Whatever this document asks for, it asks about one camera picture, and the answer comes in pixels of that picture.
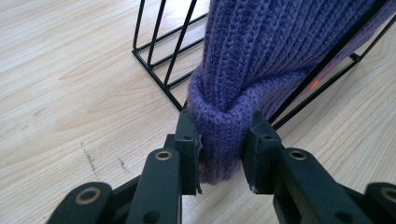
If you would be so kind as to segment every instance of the wooden floor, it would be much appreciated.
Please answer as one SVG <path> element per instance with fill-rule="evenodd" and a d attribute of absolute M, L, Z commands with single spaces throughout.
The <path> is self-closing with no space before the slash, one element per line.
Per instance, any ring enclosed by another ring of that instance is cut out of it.
<path fill-rule="evenodd" d="M 141 43 L 158 2 L 147 1 Z M 162 31 L 181 24 L 188 7 L 170 2 Z M 0 2 L 0 223 L 44 223 L 69 190 L 89 181 L 116 188 L 139 175 L 150 151 L 175 131 L 177 110 L 131 54 L 138 5 Z M 203 2 L 196 15 L 206 10 Z M 184 56 L 175 73 L 188 72 L 198 55 Z M 395 71 L 396 26 L 279 130 L 284 145 L 309 150 L 335 180 L 360 192 L 372 181 L 395 184 Z M 186 88 L 175 90 L 177 99 Z M 253 195 L 241 172 L 203 189 L 183 197 L 184 223 L 277 223 L 272 197 Z"/>

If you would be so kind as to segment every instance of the purple knitted fabric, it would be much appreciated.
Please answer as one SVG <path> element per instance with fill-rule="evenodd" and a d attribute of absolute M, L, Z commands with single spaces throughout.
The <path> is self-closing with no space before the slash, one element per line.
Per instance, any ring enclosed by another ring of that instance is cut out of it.
<path fill-rule="evenodd" d="M 202 183 L 227 180 L 253 114 L 269 118 L 374 0 L 212 0 L 204 58 L 189 86 L 203 135 Z M 345 58 L 396 9 L 389 1 L 336 57 Z"/>

